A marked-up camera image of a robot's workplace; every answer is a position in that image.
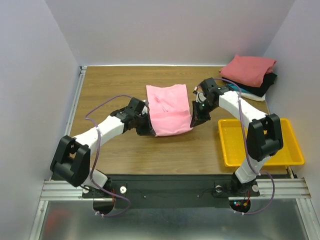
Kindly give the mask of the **light pink t-shirt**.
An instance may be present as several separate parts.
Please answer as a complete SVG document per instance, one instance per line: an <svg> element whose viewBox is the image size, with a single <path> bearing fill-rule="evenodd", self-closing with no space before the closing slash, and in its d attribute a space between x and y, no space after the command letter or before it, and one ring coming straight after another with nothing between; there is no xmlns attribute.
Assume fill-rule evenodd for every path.
<svg viewBox="0 0 320 240"><path fill-rule="evenodd" d="M187 133L192 116L187 86L175 84L169 87L146 86L150 122L157 137Z"/></svg>

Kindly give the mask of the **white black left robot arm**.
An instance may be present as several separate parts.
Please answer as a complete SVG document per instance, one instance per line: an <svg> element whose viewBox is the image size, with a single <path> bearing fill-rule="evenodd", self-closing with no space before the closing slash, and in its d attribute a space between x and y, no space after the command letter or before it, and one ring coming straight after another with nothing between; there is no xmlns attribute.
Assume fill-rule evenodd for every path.
<svg viewBox="0 0 320 240"><path fill-rule="evenodd" d="M85 119L94 127L74 137L63 136L50 170L74 187L92 187L100 197L106 197L111 193L111 184L104 173L96 170L100 148L131 129L136 129L138 135L153 135L149 104L146 100L132 97L127 106L114 110L100 124L88 114Z"/></svg>

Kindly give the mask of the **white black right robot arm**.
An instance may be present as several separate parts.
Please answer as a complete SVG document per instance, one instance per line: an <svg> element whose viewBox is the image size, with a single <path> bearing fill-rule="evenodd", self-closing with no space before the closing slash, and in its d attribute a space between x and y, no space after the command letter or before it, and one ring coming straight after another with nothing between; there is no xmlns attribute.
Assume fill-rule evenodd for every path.
<svg viewBox="0 0 320 240"><path fill-rule="evenodd" d="M210 113L220 107L240 121L245 158L232 174L230 189L235 195L249 190L264 164L284 147L281 120L250 105L241 97L241 90L220 86L215 78L207 78L194 89L190 127L204 124Z"/></svg>

